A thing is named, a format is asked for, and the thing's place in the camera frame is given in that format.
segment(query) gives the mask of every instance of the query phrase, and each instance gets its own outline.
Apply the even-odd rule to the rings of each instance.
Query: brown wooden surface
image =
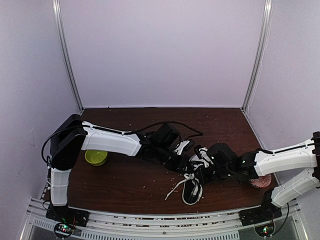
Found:
[[[136,130],[159,121],[180,121],[204,132],[196,144],[210,147],[227,143],[238,155],[259,147],[239,109],[230,108],[103,108],[86,109],[82,119],[119,130]],[[175,126],[186,137],[192,132]],[[163,166],[117,153],[108,153],[103,166],[86,162],[84,152],[70,174],[68,201],[71,207],[134,214],[182,214],[214,212],[259,205],[264,192],[234,180],[211,182],[195,205],[182,202],[181,185],[165,201],[167,193],[183,176]],[[270,187],[276,186],[275,179]]]

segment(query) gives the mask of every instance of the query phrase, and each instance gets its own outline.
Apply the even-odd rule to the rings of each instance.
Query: white plastic casing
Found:
[[[65,206],[68,202],[67,191],[70,172],[71,169],[61,171],[51,168],[50,192],[54,206]]]
[[[125,154],[127,156],[135,156],[141,148],[140,139],[136,134],[124,135],[110,131],[98,130],[93,128],[98,126],[87,121],[84,121],[83,125],[90,127],[84,128],[87,132],[87,136],[84,139],[81,150],[101,150]]]
[[[320,187],[320,181],[313,177],[314,168],[306,168],[300,174],[272,191],[272,204],[281,208],[305,192]]]
[[[314,141],[309,139],[297,145],[273,150],[275,154],[267,154],[262,151],[255,156],[256,165],[254,169],[258,176],[276,173],[290,169],[299,168],[315,168],[317,166],[316,155],[312,153],[315,149]],[[288,150],[280,153],[278,151],[299,147],[293,150]]]

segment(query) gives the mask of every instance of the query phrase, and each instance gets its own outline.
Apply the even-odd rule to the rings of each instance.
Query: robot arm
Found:
[[[297,145],[273,151],[259,151],[254,158],[257,176],[265,176],[285,170],[305,168],[283,185],[265,192],[260,207],[240,212],[244,226],[281,217],[280,208],[307,191],[320,187],[320,132]]]
[[[214,144],[209,149],[198,145],[194,148],[195,155],[190,157],[185,152],[194,142],[180,140],[177,147],[172,147],[178,137],[181,138],[178,130],[165,123],[149,133],[127,132],[82,121],[77,114],[70,116],[50,138],[50,207],[54,208],[54,214],[48,211],[47,217],[57,220],[58,216],[73,216],[77,225],[86,225],[86,221],[81,223],[78,219],[87,219],[88,214],[80,210],[70,213],[67,198],[69,174],[81,150],[157,159],[169,170],[192,175],[197,184],[191,186],[201,191],[202,185],[214,179],[247,181],[279,171],[306,168],[287,183],[267,191],[260,207],[241,211],[244,226],[280,217],[280,208],[286,203],[320,187],[320,132],[294,146],[273,151],[257,150],[240,157],[225,143]]]
[[[81,121],[77,114],[71,115],[50,140],[49,182],[52,206],[68,205],[69,175],[81,150],[101,150],[144,159],[155,158],[169,170],[184,172],[183,167],[189,160],[189,156],[184,152],[194,143],[192,140],[185,140],[173,149],[171,146],[179,136],[178,130],[166,123],[155,132],[133,133],[97,126]]]

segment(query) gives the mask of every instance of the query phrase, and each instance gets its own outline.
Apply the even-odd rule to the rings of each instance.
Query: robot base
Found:
[[[270,211],[269,209],[263,209],[261,208],[261,206],[259,206],[247,210],[242,210],[239,212],[239,216],[242,222],[242,226],[248,226],[280,218],[282,216],[282,212],[280,208]]]
[[[49,205],[48,211],[46,212],[45,217],[47,219],[52,219],[57,222],[64,222],[69,225],[76,225],[79,227],[86,227],[88,218],[89,218],[89,212],[79,209],[73,209],[69,208],[67,206],[56,206],[51,209],[51,206]]]

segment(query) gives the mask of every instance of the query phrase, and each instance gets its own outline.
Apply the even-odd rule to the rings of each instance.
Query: metal frame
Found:
[[[43,200],[32,198],[24,217],[19,239],[28,240],[33,226],[53,230],[55,221],[46,218]],[[238,212],[243,209],[196,214],[142,215],[89,210],[86,227],[77,227],[75,238],[84,240],[223,240],[239,239],[243,227]],[[287,208],[283,207],[285,217]],[[296,201],[290,202],[289,215],[300,240],[308,240],[308,230]]]
[[[263,53],[266,48],[266,41],[268,37],[269,27],[270,27],[270,19],[271,19],[271,12],[272,12],[272,6],[273,6],[273,0],[265,0],[264,5],[264,12],[263,12],[263,18],[262,18],[262,25],[261,25],[261,31],[260,31],[260,38],[258,42],[258,48],[255,55],[254,65],[250,77],[250,82],[248,86],[248,90],[245,95],[245,99],[243,102],[242,110],[244,112],[247,111],[249,106],[249,101],[251,99],[254,86],[256,84],[258,73],[260,70],[260,63],[263,56]]]
[[[78,88],[76,85],[75,76],[74,76],[74,73],[72,70],[70,57],[69,57],[69,53],[68,53],[68,49],[67,49],[66,36],[65,36],[64,25],[63,25],[61,10],[60,10],[60,0],[52,0],[52,4],[53,4],[53,12],[54,12],[54,17],[55,17],[55,21],[56,21],[56,26],[57,26],[57,29],[59,32],[59,37],[60,37],[64,65],[66,68],[66,72],[67,72],[69,82],[71,85],[72,93],[75,97],[79,112],[82,113],[84,110],[84,107],[83,107],[81,99],[80,99],[79,91],[78,91]]]

